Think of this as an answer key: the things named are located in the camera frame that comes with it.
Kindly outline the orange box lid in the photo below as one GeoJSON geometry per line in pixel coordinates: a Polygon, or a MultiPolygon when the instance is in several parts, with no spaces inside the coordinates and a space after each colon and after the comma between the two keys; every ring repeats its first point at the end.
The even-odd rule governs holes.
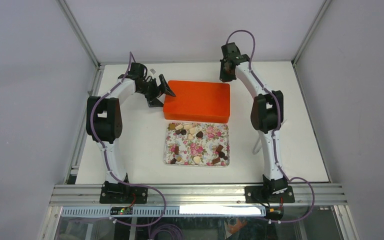
{"type": "Polygon", "coordinates": [[[231,87],[227,83],[170,80],[175,96],[166,95],[166,120],[226,124],[231,116],[231,87]]]}

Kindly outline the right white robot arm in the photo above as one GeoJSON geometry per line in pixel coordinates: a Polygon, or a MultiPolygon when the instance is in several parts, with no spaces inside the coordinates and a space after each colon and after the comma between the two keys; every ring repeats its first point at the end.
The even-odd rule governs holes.
{"type": "Polygon", "coordinates": [[[219,78],[223,83],[239,79],[253,98],[250,113],[252,127],[258,132],[264,160],[263,187],[260,195],[276,202],[288,189],[280,154],[281,124],[284,120],[284,95],[263,84],[252,69],[251,58],[241,54],[234,42],[221,46],[219,78]]]}

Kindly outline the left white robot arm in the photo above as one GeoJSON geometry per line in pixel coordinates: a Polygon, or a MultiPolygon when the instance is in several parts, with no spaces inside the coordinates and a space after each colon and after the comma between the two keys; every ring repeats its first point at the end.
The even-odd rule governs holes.
{"type": "Polygon", "coordinates": [[[115,84],[101,96],[90,96],[86,106],[86,132],[96,142],[106,168],[104,189],[111,190],[111,197],[125,203],[131,196],[128,173],[121,166],[119,140],[123,131],[121,105],[134,94],[145,97],[148,107],[161,108],[162,95],[174,97],[175,93],[162,73],[148,69],[144,64],[133,62],[121,74],[115,84]]]}

